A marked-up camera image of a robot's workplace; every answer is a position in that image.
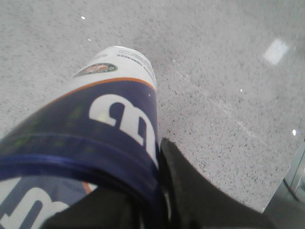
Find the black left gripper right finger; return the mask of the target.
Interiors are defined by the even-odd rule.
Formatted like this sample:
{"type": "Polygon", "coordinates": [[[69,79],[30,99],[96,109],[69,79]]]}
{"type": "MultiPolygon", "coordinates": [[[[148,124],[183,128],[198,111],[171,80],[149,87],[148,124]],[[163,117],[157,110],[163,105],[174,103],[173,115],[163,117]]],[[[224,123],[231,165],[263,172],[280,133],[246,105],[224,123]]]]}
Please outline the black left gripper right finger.
{"type": "Polygon", "coordinates": [[[274,229],[265,215],[225,194],[204,178],[167,138],[160,144],[159,178],[170,229],[274,229]]]}

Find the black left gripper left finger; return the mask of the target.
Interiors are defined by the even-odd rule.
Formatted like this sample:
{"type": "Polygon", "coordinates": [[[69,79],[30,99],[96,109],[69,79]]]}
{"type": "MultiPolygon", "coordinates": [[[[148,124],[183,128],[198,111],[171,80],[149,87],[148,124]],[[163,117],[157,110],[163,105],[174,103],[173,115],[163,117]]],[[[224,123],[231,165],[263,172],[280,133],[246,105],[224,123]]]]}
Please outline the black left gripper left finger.
{"type": "Polygon", "coordinates": [[[146,229],[141,199],[131,188],[99,186],[67,209],[48,217],[41,229],[146,229]]]}

